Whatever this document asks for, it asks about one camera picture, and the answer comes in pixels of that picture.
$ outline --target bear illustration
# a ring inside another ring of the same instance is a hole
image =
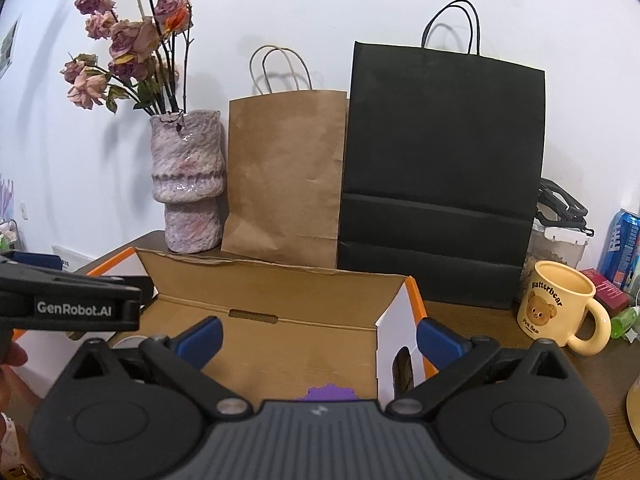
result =
[[[558,314],[558,310],[555,305],[547,303],[540,296],[536,296],[533,290],[529,293],[527,317],[535,326],[546,325],[556,314]]]

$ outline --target blue can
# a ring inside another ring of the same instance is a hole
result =
[[[609,249],[600,273],[615,286],[622,288],[631,269],[634,249],[640,233],[640,217],[621,209],[614,217]]]

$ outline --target brown table surface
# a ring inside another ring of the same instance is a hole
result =
[[[128,246],[159,251],[168,250],[163,231],[150,232],[122,248]],[[112,251],[78,272],[90,270],[120,252],[122,248]],[[224,257],[228,254],[213,249],[199,255]],[[526,348],[531,344],[531,339],[520,330],[513,313],[508,310],[436,303],[428,300],[425,300],[424,304],[430,316],[437,318],[438,321],[463,336],[483,334],[498,340],[503,346],[510,347]],[[593,321],[588,317],[581,335],[589,336],[590,331],[593,331]],[[594,357],[585,358],[572,352],[568,352],[568,355],[611,424],[611,444],[596,477],[597,480],[640,478],[640,450],[626,420],[626,393],[640,375],[640,344],[629,345],[624,340],[610,340],[607,347]]]

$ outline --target mug handle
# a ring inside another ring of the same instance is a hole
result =
[[[609,342],[609,337],[611,336],[611,320],[609,319],[609,314],[606,309],[593,298],[587,301],[586,308],[591,312],[593,319],[596,320],[596,332],[591,339],[587,340],[572,335],[566,343],[569,345],[569,348],[576,353],[592,356],[596,355],[607,345],[607,342]]]

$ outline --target black bag handle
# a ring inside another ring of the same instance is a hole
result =
[[[449,9],[451,7],[456,7],[458,9],[464,10],[466,16],[469,19],[469,27],[471,29],[471,37],[469,38],[469,49],[467,51],[467,54],[471,53],[471,44],[473,43],[473,36],[474,36],[474,30],[473,30],[473,26],[471,24],[471,17],[469,16],[469,13],[466,12],[466,9],[464,9],[463,7],[461,7],[459,5],[455,5],[457,3],[466,3],[466,4],[468,4],[469,7],[471,7],[471,9],[473,10],[473,12],[474,12],[474,14],[476,16],[476,56],[480,56],[480,18],[478,16],[478,12],[476,11],[476,8],[474,7],[474,4],[472,4],[469,0],[453,0],[451,3],[447,4],[445,7],[440,9],[438,11],[438,13],[431,19],[431,21],[429,23],[427,23],[427,26],[424,29],[424,32],[422,33],[422,44],[421,44],[421,47],[424,48],[424,45],[427,43],[427,36],[429,35],[429,31],[431,30],[431,26],[436,21],[438,16],[440,16],[445,10],[447,10],[447,9]]]

